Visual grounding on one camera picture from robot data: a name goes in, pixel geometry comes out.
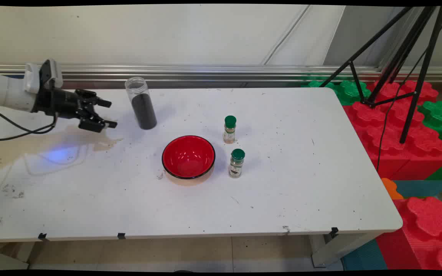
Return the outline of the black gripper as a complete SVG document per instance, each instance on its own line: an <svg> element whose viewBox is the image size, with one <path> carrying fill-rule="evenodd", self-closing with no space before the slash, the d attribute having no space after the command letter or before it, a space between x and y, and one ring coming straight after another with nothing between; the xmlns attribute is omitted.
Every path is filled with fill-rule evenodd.
<svg viewBox="0 0 442 276"><path fill-rule="evenodd" d="M116 121L108 121L97 115L93 110L83 109L83 105L91 104L110 108L112 102L97 96L96 92L76 89L74 92L61 89L39 89L31 112L44 112L47 116L79 119L78 128L96 133L107 128L116 128Z"/></svg>

